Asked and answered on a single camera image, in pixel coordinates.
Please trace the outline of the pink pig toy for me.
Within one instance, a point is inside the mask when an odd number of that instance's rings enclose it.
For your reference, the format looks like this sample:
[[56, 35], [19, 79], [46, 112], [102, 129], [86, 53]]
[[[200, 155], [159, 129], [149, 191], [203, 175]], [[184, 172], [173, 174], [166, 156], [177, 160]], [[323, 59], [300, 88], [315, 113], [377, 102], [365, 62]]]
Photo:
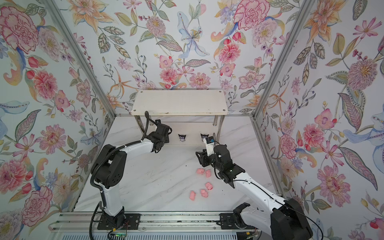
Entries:
[[205, 173], [205, 170], [204, 169], [197, 169], [196, 173], [198, 175], [203, 175]]
[[206, 183], [206, 184], [205, 184], [205, 187], [206, 187], [206, 189], [209, 190], [209, 191], [213, 189], [213, 185], [212, 185], [211, 183]]
[[206, 178], [210, 178], [212, 176], [211, 170], [205, 171]]
[[194, 201], [196, 199], [196, 193], [194, 191], [190, 192], [190, 200]]
[[207, 198], [209, 196], [208, 192], [205, 189], [201, 189], [200, 193], [203, 198]]

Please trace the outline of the purple black kuromi toy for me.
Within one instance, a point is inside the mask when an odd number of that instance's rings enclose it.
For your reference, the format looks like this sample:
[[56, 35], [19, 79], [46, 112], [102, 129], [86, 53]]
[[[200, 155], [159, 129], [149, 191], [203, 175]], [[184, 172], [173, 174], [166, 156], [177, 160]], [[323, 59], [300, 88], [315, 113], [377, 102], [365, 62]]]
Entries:
[[179, 136], [179, 140], [180, 140], [180, 142], [185, 142], [186, 141], [186, 137], [187, 137], [187, 135], [181, 135], [181, 134], [178, 134], [178, 136]]

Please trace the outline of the black kuromi toy figure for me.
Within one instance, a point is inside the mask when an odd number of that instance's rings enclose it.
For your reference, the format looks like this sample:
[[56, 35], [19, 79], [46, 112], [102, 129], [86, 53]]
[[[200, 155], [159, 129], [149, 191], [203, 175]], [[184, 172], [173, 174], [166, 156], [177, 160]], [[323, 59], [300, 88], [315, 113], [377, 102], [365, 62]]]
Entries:
[[201, 139], [202, 139], [202, 141], [204, 141], [204, 139], [206, 139], [206, 138], [208, 138], [209, 137], [209, 135], [207, 134], [207, 135], [205, 135], [205, 134], [201, 134]]

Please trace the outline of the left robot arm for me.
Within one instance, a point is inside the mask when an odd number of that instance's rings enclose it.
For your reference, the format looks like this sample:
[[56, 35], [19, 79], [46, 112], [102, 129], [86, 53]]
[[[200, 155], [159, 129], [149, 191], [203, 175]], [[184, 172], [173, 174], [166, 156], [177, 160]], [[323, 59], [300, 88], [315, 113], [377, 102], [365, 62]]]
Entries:
[[101, 194], [99, 208], [110, 226], [119, 228], [126, 223], [125, 209], [120, 197], [126, 161], [147, 153], [158, 153], [169, 143], [172, 128], [160, 120], [147, 119], [145, 132], [140, 140], [119, 147], [107, 144], [97, 157], [91, 170], [90, 184]]

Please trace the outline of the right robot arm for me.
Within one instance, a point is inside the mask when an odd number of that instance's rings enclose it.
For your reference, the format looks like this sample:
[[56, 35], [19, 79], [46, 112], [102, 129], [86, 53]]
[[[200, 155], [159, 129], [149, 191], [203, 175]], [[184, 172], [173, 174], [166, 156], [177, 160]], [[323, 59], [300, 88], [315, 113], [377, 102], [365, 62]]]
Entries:
[[233, 163], [226, 145], [207, 144], [196, 152], [202, 167], [211, 166], [225, 184], [243, 193], [252, 201], [233, 210], [237, 228], [252, 226], [274, 240], [309, 240], [313, 231], [301, 205], [294, 199], [286, 200], [256, 182], [243, 168]]

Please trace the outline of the white two-tier shelf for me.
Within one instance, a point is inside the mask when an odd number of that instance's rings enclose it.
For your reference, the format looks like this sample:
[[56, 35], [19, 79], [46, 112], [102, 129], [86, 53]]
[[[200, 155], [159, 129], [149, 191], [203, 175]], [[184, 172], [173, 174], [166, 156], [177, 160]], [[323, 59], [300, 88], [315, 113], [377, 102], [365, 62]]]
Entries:
[[[141, 90], [135, 99], [132, 115], [141, 131], [145, 126], [141, 117], [149, 112], [151, 118], [182, 117], [183, 122], [162, 120], [173, 131], [169, 146], [204, 146], [201, 134], [215, 135], [218, 142], [228, 107], [221, 90]], [[178, 134], [187, 135], [180, 142]]]

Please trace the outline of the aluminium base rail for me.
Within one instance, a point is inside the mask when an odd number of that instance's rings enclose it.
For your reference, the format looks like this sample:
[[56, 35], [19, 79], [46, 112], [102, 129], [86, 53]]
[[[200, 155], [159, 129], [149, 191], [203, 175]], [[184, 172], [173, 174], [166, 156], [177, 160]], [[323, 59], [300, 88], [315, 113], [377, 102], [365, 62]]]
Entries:
[[[271, 232], [272, 218], [267, 215], [256, 216], [257, 211], [243, 211], [241, 217], [248, 227], [235, 224], [235, 213], [229, 212], [126, 212], [126, 223], [117, 231], [138, 233], [150, 232], [247, 232], [258, 229]], [[101, 214], [91, 221], [91, 212], [71, 212], [59, 214], [48, 229], [53, 233], [88, 233], [90, 226], [95, 233], [112, 230], [114, 227]]]

